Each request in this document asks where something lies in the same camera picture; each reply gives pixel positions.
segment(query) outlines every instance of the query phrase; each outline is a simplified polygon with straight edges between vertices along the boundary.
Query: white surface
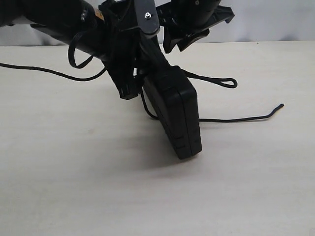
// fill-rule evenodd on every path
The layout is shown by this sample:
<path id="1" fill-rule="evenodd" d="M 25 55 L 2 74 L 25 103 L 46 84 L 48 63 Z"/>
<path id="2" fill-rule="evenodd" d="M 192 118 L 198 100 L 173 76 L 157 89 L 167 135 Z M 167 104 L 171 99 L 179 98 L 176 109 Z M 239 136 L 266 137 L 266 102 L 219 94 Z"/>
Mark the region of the white surface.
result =
<path id="1" fill-rule="evenodd" d="M 97 7 L 104 0 L 87 0 Z M 169 0 L 156 0 L 157 5 Z M 315 40 L 314 0 L 222 0 L 232 7 L 235 18 L 230 24 L 211 28 L 200 42 Z M 163 40 L 163 31 L 159 34 Z M 28 26 L 0 29 L 0 45 L 55 45 L 58 41 Z"/>
<path id="2" fill-rule="evenodd" d="M 204 150 L 180 163 L 140 99 L 89 83 L 0 69 L 1 236 L 308 236 L 315 228 L 315 42 L 196 44 L 168 56 L 232 76 L 194 81 Z M 77 76 L 67 47 L 1 48 L 0 61 Z"/>

